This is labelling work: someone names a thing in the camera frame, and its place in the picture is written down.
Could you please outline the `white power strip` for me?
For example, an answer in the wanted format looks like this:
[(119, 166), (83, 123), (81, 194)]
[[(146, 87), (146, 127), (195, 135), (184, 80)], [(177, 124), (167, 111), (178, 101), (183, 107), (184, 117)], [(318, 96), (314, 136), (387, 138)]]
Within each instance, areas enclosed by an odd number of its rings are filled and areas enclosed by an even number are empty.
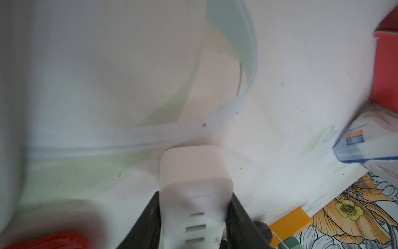
[(166, 150), (159, 203), (165, 249), (217, 249), (234, 184), (215, 146)]

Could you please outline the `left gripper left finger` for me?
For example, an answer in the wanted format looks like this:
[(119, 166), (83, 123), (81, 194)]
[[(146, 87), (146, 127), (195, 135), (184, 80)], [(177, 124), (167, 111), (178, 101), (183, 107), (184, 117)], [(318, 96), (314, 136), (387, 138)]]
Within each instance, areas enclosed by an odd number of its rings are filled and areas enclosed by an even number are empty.
[(159, 192), (155, 192), (117, 249), (158, 249), (161, 225)]

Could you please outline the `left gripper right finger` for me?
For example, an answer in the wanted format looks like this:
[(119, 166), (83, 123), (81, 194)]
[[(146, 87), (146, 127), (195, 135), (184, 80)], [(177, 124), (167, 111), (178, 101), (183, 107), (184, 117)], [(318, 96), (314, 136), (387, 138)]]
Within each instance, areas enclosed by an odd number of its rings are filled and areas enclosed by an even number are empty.
[(239, 202), (236, 195), (232, 195), (226, 217), (227, 249), (270, 249), (254, 221)]

